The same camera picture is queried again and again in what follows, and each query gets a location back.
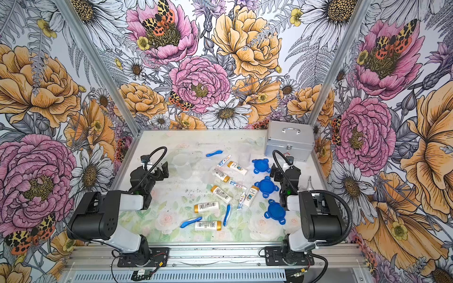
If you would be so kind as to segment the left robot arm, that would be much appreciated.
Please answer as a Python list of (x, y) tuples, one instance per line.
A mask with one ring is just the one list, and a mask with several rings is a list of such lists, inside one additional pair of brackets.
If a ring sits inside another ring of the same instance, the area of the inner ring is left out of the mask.
[(143, 166), (130, 174), (129, 191), (87, 192), (68, 223), (70, 239), (98, 242), (114, 249), (119, 267), (166, 265), (168, 249), (150, 248), (144, 235), (133, 233), (119, 224), (119, 216), (127, 211), (146, 211), (152, 201), (152, 190), (158, 181), (169, 177), (168, 163)]

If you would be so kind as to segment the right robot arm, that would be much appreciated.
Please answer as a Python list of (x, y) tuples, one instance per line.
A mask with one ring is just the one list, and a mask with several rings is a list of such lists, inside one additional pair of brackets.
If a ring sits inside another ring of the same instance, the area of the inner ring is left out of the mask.
[(297, 187), (300, 169), (278, 150), (273, 151), (275, 169), (281, 174), (280, 201), (269, 200), (264, 216), (285, 224), (289, 211), (300, 214), (301, 227), (287, 234), (279, 248), (264, 248), (268, 266), (310, 266), (315, 262), (313, 250), (343, 242), (353, 226), (352, 210), (339, 195)]

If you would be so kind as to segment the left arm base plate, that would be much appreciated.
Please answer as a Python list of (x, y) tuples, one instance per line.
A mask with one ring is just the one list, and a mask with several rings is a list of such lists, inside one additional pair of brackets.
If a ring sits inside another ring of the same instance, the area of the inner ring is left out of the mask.
[(166, 267), (169, 259), (170, 249), (165, 248), (149, 248), (148, 251), (137, 251), (134, 253), (121, 255), (117, 266), (119, 268), (157, 268)]

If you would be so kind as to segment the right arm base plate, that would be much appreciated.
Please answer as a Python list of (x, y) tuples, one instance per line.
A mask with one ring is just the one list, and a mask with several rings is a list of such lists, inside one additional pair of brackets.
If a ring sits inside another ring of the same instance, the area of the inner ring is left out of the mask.
[(315, 264), (311, 255), (294, 252), (282, 246), (265, 247), (264, 258), (267, 266), (312, 266)]

